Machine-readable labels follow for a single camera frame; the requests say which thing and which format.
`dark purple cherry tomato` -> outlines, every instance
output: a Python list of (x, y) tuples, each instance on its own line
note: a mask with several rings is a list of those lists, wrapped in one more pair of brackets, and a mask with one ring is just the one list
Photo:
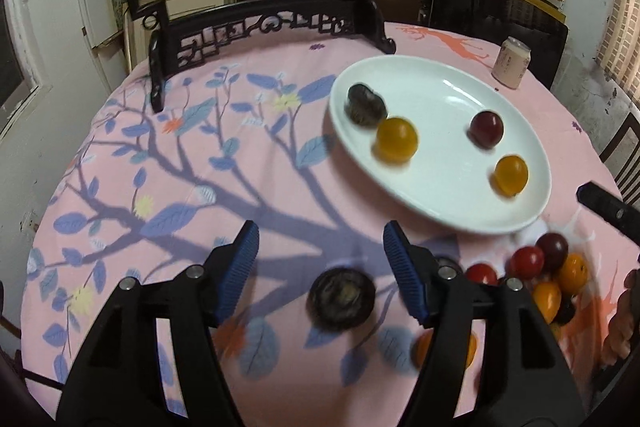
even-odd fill
[(520, 248), (511, 257), (511, 274), (524, 281), (540, 275), (544, 266), (545, 253), (538, 247)]
[(545, 253), (545, 271), (555, 272), (566, 261), (569, 253), (569, 244), (559, 233), (545, 233), (537, 241), (536, 246)]
[(493, 149), (504, 135), (502, 118), (493, 111), (479, 112), (471, 121), (469, 135), (478, 147)]

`flower pattern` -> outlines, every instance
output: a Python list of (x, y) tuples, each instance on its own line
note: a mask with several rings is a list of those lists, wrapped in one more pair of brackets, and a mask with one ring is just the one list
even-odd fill
[(167, 121), (162, 128), (163, 134), (169, 134), (171, 132), (175, 132), (180, 129), (180, 126), (183, 124), (182, 118), (172, 118)]
[(89, 315), (94, 307), (94, 290), (91, 286), (79, 286), (69, 297), (69, 311), (74, 315)]
[(151, 196), (142, 196), (136, 200), (133, 208), (136, 216), (147, 219), (154, 213), (154, 198)]
[(285, 111), (288, 108), (298, 107), (300, 105), (300, 99), (295, 92), (289, 94), (281, 94), (275, 100), (273, 100), (273, 107), (277, 111)]

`cherry tomato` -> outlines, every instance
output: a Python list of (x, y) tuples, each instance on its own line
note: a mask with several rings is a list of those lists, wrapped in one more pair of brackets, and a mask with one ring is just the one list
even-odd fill
[(480, 284), (491, 284), (495, 286), (498, 283), (498, 274), (491, 266), (485, 263), (474, 264), (469, 267), (465, 275), (470, 281)]
[(589, 280), (589, 268), (579, 253), (570, 253), (556, 274), (558, 284), (567, 295), (578, 295)]
[[(427, 358), (429, 347), (431, 346), (431, 339), (433, 338), (433, 330), (427, 330), (418, 337), (412, 346), (411, 359), (415, 367), (420, 369)], [(476, 350), (478, 349), (478, 339), (475, 333), (471, 333), (469, 338), (469, 347), (466, 352), (466, 367), (468, 368), (474, 361), (476, 356)]]
[(545, 253), (538, 247), (520, 248), (511, 257), (511, 274), (527, 281), (542, 273), (545, 266)]
[(482, 149), (493, 149), (500, 143), (503, 135), (502, 118), (493, 111), (479, 112), (469, 126), (469, 136)]
[(559, 233), (545, 233), (537, 241), (536, 246), (545, 253), (545, 272), (555, 272), (560, 269), (569, 254), (569, 244)]
[(408, 162), (418, 150), (418, 133), (404, 118), (387, 118), (378, 126), (374, 152), (387, 163)]
[(560, 302), (560, 309), (558, 315), (554, 318), (554, 322), (560, 326), (565, 326), (570, 323), (575, 317), (575, 304), (571, 300), (570, 296), (563, 295)]
[(541, 282), (533, 289), (533, 300), (545, 317), (546, 323), (551, 324), (558, 315), (562, 301), (560, 286), (555, 282)]
[(503, 195), (513, 198), (527, 186), (529, 168), (520, 156), (505, 156), (495, 166), (494, 182)]

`metal screw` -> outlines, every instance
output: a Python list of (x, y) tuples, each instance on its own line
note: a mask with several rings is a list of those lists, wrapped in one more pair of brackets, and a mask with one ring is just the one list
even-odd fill
[(199, 279), (204, 274), (204, 268), (199, 264), (192, 264), (187, 268), (187, 277), (189, 279)]
[(122, 281), (120, 281), (118, 286), (120, 286), (121, 290), (126, 291), (132, 289), (136, 285), (136, 282), (138, 281), (133, 277), (125, 277)]
[(516, 279), (515, 277), (507, 279), (507, 286), (514, 292), (519, 292), (524, 288), (524, 284), (522, 284), (522, 281), (520, 279)]
[(443, 279), (450, 281), (451, 279), (456, 278), (456, 275), (458, 275), (458, 272), (456, 272), (456, 270), (450, 266), (441, 266), (440, 269), (438, 270), (438, 275)]

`wooden chair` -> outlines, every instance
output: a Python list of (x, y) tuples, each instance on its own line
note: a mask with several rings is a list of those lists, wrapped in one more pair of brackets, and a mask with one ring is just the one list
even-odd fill
[(611, 139), (611, 142), (609, 142), (609, 145), (600, 155), (600, 159), (602, 162), (609, 159), (628, 131), (631, 131), (636, 136), (638, 143), (623, 168), (616, 175), (616, 185), (620, 189), (620, 193), (622, 193), (623, 201), (628, 204), (635, 204), (640, 199), (640, 169), (638, 169), (638, 166), (640, 166), (640, 154), (638, 154), (640, 151), (640, 123), (632, 113), (628, 114), (626, 120)]

